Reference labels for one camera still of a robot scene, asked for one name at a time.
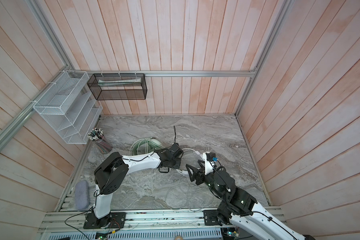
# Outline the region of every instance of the white cable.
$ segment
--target white cable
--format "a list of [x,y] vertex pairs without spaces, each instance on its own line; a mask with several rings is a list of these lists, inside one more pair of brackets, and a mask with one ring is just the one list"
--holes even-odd
[[142,153],[142,154],[147,154],[147,153],[150,153],[152,152],[154,149],[157,149],[156,147],[151,147],[149,146],[149,142],[153,143],[154,145],[156,145],[157,147],[160,147],[160,148],[163,148],[161,142],[159,142],[158,140],[156,140],[155,138],[153,137],[146,137],[146,138],[141,138],[137,141],[135,141],[132,146],[129,148],[129,155],[132,156],[134,155],[133,154],[133,149],[136,147],[137,145],[137,155],[139,154],[139,147],[143,144],[145,144],[145,152]]
[[189,148],[189,147],[185,147],[185,148],[183,148],[182,150],[191,150],[191,151],[194,151],[198,156],[200,156],[200,157],[203,159],[203,155],[202,155],[199,151],[196,151],[195,149],[192,149],[192,148]]
[[[165,204],[166,204],[170,209],[172,209],[172,210],[180,210],[180,209],[182,209],[183,207],[185,207],[185,205],[187,205],[187,208],[188,208],[190,211],[192,211],[192,212],[198,212],[198,211],[206,208],[208,205],[210,205],[210,204],[213,202],[213,199],[215,198],[215,196],[211,195],[211,196],[212,196],[212,199],[211,199],[211,201],[210,201],[209,203],[207,203],[206,205],[204,205],[203,207],[201,207],[201,208],[199,208],[199,209],[197,209],[197,210],[192,210],[192,209],[189,207],[189,200],[193,197],[193,195],[194,195],[196,192],[202,191],[202,192],[205,192],[205,193],[209,193],[209,191],[208,191],[208,192],[205,191],[206,189],[208,189],[208,187],[199,187],[199,186],[194,185],[194,184],[180,184],[180,180],[181,180],[182,177],[184,177],[184,175],[179,178],[179,183],[178,183],[178,185],[171,187],[171,188],[168,190],[167,194],[165,195],[164,202],[165,202]],[[187,191],[184,191],[184,190],[181,188],[181,186],[188,186],[188,190],[187,190]],[[174,208],[170,207],[170,206],[167,204],[167,196],[168,196],[170,190],[174,189],[175,187],[179,187],[180,190],[181,190],[183,193],[185,193],[185,199],[186,199],[186,201],[187,201],[184,205],[182,205],[182,206],[181,206],[180,208],[178,208],[178,209],[174,209]],[[189,191],[189,189],[190,189],[191,187],[197,187],[198,190],[196,190],[196,191]]]

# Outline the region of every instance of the black mounting plate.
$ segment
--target black mounting plate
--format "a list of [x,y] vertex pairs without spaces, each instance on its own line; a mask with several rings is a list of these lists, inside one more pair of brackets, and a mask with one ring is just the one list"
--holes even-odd
[[[110,221],[112,223],[112,228],[123,228],[125,223],[125,212],[111,212],[110,215],[107,215],[103,218],[107,218],[107,221]],[[86,214],[84,222],[84,229],[97,229],[103,227],[102,225],[97,224],[98,219],[96,218],[95,214],[92,212],[89,212]]]
[[204,210],[204,224],[206,226],[216,226],[220,225],[217,220],[217,211],[216,210]]

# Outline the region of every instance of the black mesh basket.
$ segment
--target black mesh basket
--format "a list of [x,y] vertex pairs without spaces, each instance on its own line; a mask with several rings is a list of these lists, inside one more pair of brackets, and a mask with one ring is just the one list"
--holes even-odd
[[144,74],[96,73],[88,82],[96,100],[138,100],[147,96]]

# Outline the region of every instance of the gray cable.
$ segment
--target gray cable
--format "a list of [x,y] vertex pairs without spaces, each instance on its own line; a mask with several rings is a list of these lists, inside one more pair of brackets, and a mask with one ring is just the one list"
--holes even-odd
[[[200,192],[200,191],[205,192],[205,193],[210,193],[210,191],[205,191],[206,189],[208,189],[208,187],[199,187],[199,186],[194,185],[194,184],[180,184],[180,180],[181,180],[182,177],[187,177],[187,176],[184,176],[184,175],[181,176],[181,177],[179,178],[179,180],[178,180],[178,185],[171,187],[171,188],[168,190],[167,194],[165,195],[164,202],[165,202],[165,204],[166,204],[170,209],[172,209],[172,210],[180,210],[180,209],[183,209],[183,208],[187,205],[187,208],[188,208],[190,211],[192,211],[192,212],[198,212],[198,211],[206,208],[208,205],[210,205],[210,204],[213,202],[213,199],[215,198],[215,196],[212,196],[212,195],[211,195],[211,196],[212,196],[212,199],[211,199],[211,201],[210,201],[208,204],[204,205],[203,207],[201,207],[201,208],[199,208],[199,209],[197,209],[197,210],[192,210],[192,209],[189,207],[189,200],[193,197],[193,195],[194,195],[196,192]],[[187,190],[187,191],[184,191],[184,190],[181,188],[181,186],[188,186],[188,190]],[[185,193],[185,199],[187,200],[187,202],[186,202],[184,205],[182,205],[180,208],[178,208],[178,209],[174,209],[174,208],[170,207],[170,206],[167,204],[167,196],[168,196],[169,192],[170,192],[172,189],[174,189],[175,187],[179,187],[180,190],[181,190],[183,193]],[[195,190],[195,191],[189,191],[189,189],[190,189],[191,187],[197,187],[197,188],[199,188],[199,189],[198,189],[198,190]]]

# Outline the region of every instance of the pen holder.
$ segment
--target pen holder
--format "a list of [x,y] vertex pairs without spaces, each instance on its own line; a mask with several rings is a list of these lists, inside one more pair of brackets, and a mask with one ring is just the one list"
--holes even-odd
[[102,154],[106,154],[112,150],[112,146],[109,144],[105,136],[100,140],[94,141],[94,143],[96,143],[97,148]]

